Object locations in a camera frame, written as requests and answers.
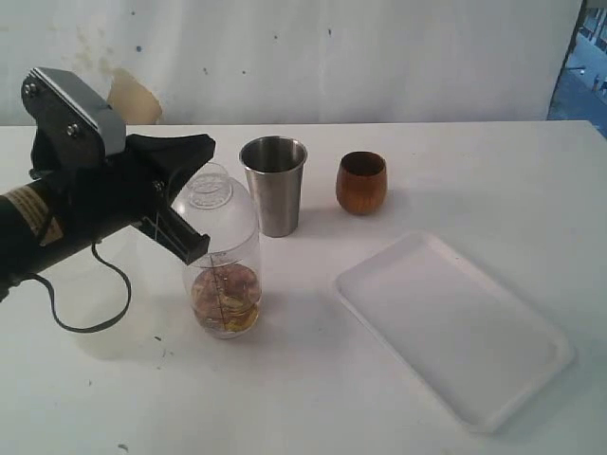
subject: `tray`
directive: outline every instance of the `tray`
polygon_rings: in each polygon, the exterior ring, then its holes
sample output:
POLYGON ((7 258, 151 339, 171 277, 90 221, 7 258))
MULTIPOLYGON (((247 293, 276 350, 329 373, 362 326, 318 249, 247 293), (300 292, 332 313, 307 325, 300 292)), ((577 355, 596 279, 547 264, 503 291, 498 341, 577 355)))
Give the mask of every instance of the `tray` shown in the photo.
POLYGON ((429 233, 343 272, 334 289, 470 431, 494 431, 574 356, 560 330, 429 233))

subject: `brown wooden cup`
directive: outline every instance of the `brown wooden cup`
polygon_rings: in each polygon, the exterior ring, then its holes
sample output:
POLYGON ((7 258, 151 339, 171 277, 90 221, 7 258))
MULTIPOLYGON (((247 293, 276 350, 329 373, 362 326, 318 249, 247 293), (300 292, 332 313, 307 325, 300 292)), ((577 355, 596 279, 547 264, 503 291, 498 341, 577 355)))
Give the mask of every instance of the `brown wooden cup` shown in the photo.
POLYGON ((352 152, 341 159, 336 195, 353 215, 367 215, 379 209, 386 198, 386 161, 371 152, 352 152))

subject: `white wall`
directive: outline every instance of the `white wall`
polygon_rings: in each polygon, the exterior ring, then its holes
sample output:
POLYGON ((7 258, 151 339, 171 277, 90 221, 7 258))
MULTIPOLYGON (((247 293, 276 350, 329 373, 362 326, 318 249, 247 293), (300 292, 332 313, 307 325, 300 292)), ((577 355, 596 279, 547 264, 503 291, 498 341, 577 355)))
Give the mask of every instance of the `white wall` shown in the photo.
POLYGON ((544 119, 580 4, 2 1, 0 124, 36 65, 104 95, 123 68, 167 123, 544 119))

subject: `metal cup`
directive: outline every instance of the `metal cup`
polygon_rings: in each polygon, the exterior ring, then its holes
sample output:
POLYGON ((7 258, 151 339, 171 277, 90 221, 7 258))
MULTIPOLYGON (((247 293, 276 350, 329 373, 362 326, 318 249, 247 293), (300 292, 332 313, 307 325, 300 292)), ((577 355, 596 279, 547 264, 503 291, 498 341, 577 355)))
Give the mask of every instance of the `metal cup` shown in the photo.
POLYGON ((297 227, 306 159, 302 143, 281 136, 259 137, 241 150, 248 190, 266 236, 285 237, 297 227))

